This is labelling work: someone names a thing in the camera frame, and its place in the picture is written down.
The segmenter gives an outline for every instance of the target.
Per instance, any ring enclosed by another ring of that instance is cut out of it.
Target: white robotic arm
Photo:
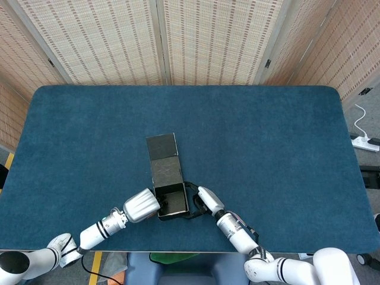
[[[242,221],[239,223],[233,213],[224,210],[224,204],[213,191],[199,186],[197,194],[236,250],[249,255],[244,270],[251,281],[281,281],[293,285],[360,285],[347,255],[340,249],[317,251],[313,256],[314,266],[288,258],[274,260],[244,230]]]
[[[80,259],[91,248],[109,236],[125,228],[130,221],[138,223],[160,208],[149,189],[136,194],[124,203],[123,211],[114,208],[111,214],[80,234],[77,247],[71,234],[64,233],[54,238],[46,248],[33,252],[8,251],[0,254],[0,284],[14,285],[25,279],[33,279],[55,269],[69,266]]]

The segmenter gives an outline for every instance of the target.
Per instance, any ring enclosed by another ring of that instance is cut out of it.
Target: beige woven partition
[[[380,2],[341,1],[291,83],[328,85],[345,100],[369,77],[380,77]]]
[[[23,130],[28,103],[0,84],[0,144],[14,151]]]
[[[148,0],[18,0],[74,84],[162,84]]]
[[[42,85],[61,84],[37,50],[0,6],[0,76],[30,100]]]
[[[260,84],[287,85],[334,0],[295,0]]]
[[[282,0],[163,0],[172,84],[252,84]]]

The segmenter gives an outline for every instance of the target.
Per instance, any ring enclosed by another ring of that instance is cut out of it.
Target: blue chair
[[[246,256],[231,254],[199,254],[174,264],[150,261],[149,253],[128,254],[126,285],[247,285],[244,272]]]

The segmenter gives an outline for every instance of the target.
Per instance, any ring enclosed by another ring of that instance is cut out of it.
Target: blue table
[[[212,189],[271,252],[379,244],[329,87],[46,86],[0,195],[0,248],[39,249],[151,188],[145,138],[174,132],[185,180]],[[210,216],[128,223],[108,251],[230,252]]]

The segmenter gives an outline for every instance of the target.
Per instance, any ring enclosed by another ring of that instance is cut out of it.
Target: open box
[[[147,138],[154,194],[160,220],[187,216],[189,205],[174,134]]]

